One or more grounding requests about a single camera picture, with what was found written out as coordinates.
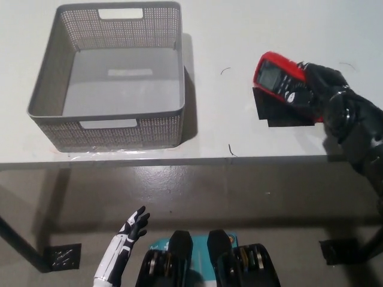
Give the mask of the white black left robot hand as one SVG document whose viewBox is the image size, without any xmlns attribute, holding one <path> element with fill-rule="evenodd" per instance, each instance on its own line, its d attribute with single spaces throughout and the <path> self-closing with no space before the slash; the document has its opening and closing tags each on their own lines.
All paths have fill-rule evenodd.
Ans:
<svg viewBox="0 0 383 287">
<path fill-rule="evenodd" d="M 112 238 L 93 278 L 93 286 L 121 286 L 121 278 L 134 244 L 146 235 L 150 213 L 145 206 L 136 210 Z"/>
</svg>

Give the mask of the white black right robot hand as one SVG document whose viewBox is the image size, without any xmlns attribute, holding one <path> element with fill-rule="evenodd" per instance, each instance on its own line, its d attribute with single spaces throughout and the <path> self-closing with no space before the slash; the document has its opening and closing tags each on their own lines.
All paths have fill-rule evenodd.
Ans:
<svg viewBox="0 0 383 287">
<path fill-rule="evenodd" d="M 314 118 L 321 121 L 328 101 L 334 95 L 349 90 L 349 84 L 342 73 L 333 68 L 311 62 L 299 62 L 297 67 L 305 75 L 305 94 L 309 98 L 308 106 Z"/>
</svg>

